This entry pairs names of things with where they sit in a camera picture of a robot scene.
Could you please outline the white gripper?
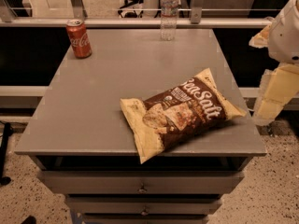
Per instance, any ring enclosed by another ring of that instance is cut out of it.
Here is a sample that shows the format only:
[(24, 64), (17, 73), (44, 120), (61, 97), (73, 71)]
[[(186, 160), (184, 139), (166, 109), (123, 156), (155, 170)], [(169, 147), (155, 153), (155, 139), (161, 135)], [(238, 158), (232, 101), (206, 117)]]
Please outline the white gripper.
[(249, 45), (268, 47), (269, 56), (281, 64), (266, 69), (254, 105), (254, 121), (274, 121), (284, 106), (299, 92), (299, 0), (289, 0), (271, 25), (253, 36)]

